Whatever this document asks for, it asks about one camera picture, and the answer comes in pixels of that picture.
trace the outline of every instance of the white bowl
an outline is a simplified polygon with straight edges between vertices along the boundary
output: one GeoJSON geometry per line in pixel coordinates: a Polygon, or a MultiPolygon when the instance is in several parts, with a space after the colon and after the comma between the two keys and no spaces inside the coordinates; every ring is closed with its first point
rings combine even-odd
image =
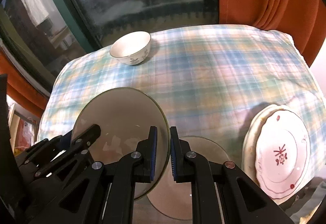
{"type": "Polygon", "coordinates": [[[132,32],[119,38],[112,45],[110,55],[121,63],[136,65],[142,62],[151,49],[151,35],[147,32],[132,32]]]}

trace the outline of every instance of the white scalloped plate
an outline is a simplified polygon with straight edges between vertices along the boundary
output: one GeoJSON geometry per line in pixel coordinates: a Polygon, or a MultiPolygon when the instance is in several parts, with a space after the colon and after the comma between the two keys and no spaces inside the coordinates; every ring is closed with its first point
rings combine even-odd
{"type": "Polygon", "coordinates": [[[310,141],[303,121],[293,112],[273,113],[261,128],[256,145],[257,180],[272,199],[292,194],[310,159],[310,141]]]}

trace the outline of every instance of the stack of plates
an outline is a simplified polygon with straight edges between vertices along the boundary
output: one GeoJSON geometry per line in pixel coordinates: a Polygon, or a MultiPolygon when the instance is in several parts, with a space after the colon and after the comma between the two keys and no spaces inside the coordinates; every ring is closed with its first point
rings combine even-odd
{"type": "Polygon", "coordinates": [[[303,121],[287,106],[270,105],[251,122],[242,148],[242,170],[276,204],[301,188],[310,159],[303,121]]]}

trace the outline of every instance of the oval plate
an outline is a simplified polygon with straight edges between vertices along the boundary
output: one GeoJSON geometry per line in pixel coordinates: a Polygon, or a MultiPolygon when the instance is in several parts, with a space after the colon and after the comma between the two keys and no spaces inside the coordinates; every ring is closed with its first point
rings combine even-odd
{"type": "Polygon", "coordinates": [[[303,121],[288,110],[276,111],[261,128],[256,145],[257,180],[272,199],[294,191],[307,171],[310,141],[303,121]]]}
{"type": "Polygon", "coordinates": [[[154,181],[136,183],[135,199],[147,194],[161,178],[170,155],[170,129],[159,105],[137,89],[110,89],[84,107],[75,122],[71,140],[93,124],[100,126],[101,135],[89,147],[89,152],[95,161],[104,164],[135,151],[137,143],[148,138],[150,126],[157,127],[154,181]]]}

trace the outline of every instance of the checkered fabric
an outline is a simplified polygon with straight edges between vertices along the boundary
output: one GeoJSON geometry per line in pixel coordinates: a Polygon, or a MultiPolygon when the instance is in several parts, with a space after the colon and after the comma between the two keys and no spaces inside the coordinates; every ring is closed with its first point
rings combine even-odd
{"type": "Polygon", "coordinates": [[[291,36],[245,25],[170,29],[152,34],[149,56],[136,66],[118,63],[109,50],[63,68],[41,119],[39,140],[70,131],[98,94],[133,87],[156,100],[179,136],[215,141],[238,166],[252,118],[269,104],[287,105],[309,132],[307,179],[325,163],[323,95],[291,36]]]}

